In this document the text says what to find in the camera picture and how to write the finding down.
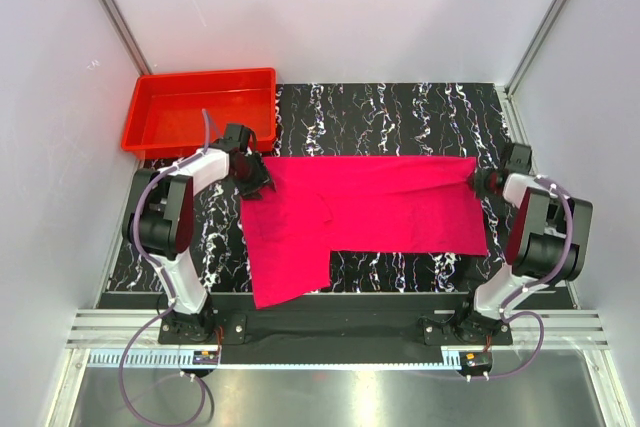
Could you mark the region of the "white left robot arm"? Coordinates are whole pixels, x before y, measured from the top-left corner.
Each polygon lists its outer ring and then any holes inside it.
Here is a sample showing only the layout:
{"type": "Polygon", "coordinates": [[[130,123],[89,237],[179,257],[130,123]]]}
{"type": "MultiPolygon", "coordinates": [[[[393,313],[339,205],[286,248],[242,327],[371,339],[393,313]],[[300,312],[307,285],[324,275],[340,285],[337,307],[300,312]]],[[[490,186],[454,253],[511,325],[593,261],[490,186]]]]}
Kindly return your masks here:
{"type": "Polygon", "coordinates": [[[190,245],[194,231],[194,198],[225,179],[244,200],[258,200],[274,181],[257,150],[256,134],[242,124],[229,124],[224,135],[194,154],[161,169],[141,168],[134,174],[122,236],[154,269],[167,294],[161,329],[180,342],[205,343],[222,329],[209,295],[196,272],[190,245]]]}

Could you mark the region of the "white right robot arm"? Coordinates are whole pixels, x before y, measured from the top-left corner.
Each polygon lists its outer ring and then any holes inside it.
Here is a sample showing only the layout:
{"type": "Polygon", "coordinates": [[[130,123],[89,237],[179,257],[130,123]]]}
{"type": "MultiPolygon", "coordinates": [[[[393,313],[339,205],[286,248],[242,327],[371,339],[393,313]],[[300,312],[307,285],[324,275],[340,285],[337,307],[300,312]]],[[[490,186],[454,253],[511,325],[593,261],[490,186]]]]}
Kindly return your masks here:
{"type": "Polygon", "coordinates": [[[516,209],[505,262],[476,288],[450,322],[462,342],[494,337],[532,294],[581,273],[589,241],[593,204],[577,198],[547,176],[532,173],[532,149],[508,143],[495,169],[470,178],[476,194],[501,197],[516,209]]]}

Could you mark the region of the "pink t shirt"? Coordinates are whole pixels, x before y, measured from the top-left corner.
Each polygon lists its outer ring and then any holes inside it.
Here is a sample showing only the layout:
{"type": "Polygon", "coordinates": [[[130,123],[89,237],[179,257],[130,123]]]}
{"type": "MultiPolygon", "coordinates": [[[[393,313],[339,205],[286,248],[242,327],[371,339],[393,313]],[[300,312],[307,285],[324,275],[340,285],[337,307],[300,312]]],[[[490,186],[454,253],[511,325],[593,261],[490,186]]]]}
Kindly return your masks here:
{"type": "Polygon", "coordinates": [[[241,205],[257,308],[330,283],[333,252],[484,256],[473,158],[267,157],[275,186],[241,205]]]}

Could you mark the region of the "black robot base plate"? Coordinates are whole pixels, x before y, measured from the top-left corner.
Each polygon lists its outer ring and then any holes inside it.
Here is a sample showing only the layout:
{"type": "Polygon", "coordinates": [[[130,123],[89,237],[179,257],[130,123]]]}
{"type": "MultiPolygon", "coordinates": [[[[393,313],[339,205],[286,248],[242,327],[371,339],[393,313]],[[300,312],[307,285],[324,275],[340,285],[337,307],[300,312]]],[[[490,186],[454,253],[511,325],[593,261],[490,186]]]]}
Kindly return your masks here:
{"type": "Polygon", "coordinates": [[[221,346],[231,365],[426,364],[443,347],[507,346],[509,328],[484,321],[466,294],[309,294],[257,308],[249,294],[212,294],[203,313],[171,314],[159,341],[221,346]]]}

